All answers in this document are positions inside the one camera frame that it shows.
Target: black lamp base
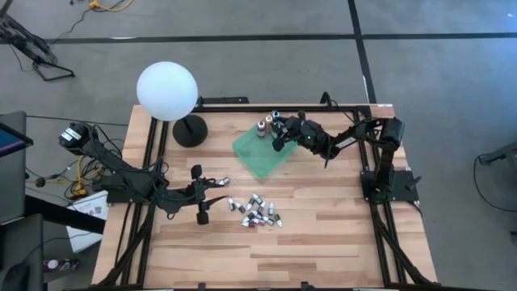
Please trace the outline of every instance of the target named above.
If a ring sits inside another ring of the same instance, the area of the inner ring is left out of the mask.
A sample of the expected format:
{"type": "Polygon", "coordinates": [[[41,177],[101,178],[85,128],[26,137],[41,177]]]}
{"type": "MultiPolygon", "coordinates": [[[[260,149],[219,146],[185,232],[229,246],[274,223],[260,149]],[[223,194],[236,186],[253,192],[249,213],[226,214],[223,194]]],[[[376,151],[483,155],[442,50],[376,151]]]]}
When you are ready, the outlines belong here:
{"type": "Polygon", "coordinates": [[[199,146],[207,135],[207,123],[199,116],[185,116],[172,127],[172,136],[182,147],[199,146]]]}

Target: green tray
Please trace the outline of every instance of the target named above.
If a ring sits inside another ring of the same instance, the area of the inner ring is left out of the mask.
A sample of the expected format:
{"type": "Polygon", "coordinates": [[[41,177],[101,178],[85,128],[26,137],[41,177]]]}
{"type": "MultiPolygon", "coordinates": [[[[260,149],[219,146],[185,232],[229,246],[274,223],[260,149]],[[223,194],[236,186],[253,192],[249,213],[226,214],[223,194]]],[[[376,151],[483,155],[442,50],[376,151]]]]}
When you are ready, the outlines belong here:
{"type": "Polygon", "coordinates": [[[234,141],[232,147],[237,156],[257,177],[264,178],[297,147],[295,142],[288,142],[280,152],[277,152],[273,149],[272,142],[273,136],[269,133],[263,138],[258,137],[255,125],[234,141]]]}

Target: wooden tabletop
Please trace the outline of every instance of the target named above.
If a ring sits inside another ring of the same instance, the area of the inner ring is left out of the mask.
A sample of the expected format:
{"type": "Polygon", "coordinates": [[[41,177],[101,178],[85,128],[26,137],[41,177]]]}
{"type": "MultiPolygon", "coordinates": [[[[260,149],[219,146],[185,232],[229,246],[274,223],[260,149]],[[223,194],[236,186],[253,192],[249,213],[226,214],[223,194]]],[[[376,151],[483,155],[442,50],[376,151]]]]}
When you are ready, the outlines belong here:
{"type": "MultiPolygon", "coordinates": [[[[394,110],[391,106],[372,105],[372,114],[389,117],[394,116],[394,110]]],[[[208,124],[208,137],[202,145],[185,149],[168,135],[165,161],[170,165],[166,173],[170,187],[189,184],[190,168],[200,164],[207,178],[231,178],[226,188],[206,191],[207,199],[230,195],[245,205],[251,193],[256,192],[268,203],[274,202],[284,227],[246,228],[241,225],[243,215],[230,212],[226,200],[212,206],[206,226],[197,225],[196,206],[182,208],[172,221],[159,209],[154,218],[146,288],[196,288],[199,282],[207,283],[209,288],[299,287],[302,281],[317,287],[382,286],[372,220],[359,181],[357,144],[329,161],[325,170],[319,156],[299,147],[268,177],[256,179],[237,158],[232,143],[264,114],[196,115],[208,124]]],[[[351,125],[341,112],[307,112],[307,119],[320,123],[332,135],[351,125]]],[[[133,108],[123,155],[135,167],[142,164],[150,120],[143,108],[133,108]]],[[[158,125],[154,157],[160,128],[158,125]]],[[[395,153],[393,163],[397,168],[407,167],[402,147],[395,153]]],[[[405,202],[393,202],[392,206],[401,248],[424,276],[435,280],[420,215],[405,202]]],[[[102,280],[115,262],[125,209],[126,205],[110,209],[93,284],[102,280]]],[[[386,250],[391,279],[396,281],[393,254],[389,247],[386,250]]],[[[130,282],[136,279],[139,258],[138,251],[130,282]]]]}

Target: yellow cable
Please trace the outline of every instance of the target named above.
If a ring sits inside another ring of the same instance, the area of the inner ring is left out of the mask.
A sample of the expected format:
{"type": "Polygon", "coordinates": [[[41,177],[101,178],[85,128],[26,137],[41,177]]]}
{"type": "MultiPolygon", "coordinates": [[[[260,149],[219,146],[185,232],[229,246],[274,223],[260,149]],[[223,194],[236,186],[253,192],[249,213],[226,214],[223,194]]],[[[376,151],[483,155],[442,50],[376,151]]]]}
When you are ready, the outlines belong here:
{"type": "Polygon", "coordinates": [[[104,9],[105,11],[110,11],[110,12],[119,12],[119,11],[122,11],[124,9],[126,9],[131,3],[133,2],[133,0],[129,0],[124,6],[120,7],[120,8],[108,8],[108,7],[105,7],[105,6],[102,6],[99,1],[97,0],[93,0],[93,1],[90,1],[90,4],[88,4],[88,6],[91,8],[91,9],[94,9],[94,8],[100,8],[100,9],[104,9]]]}

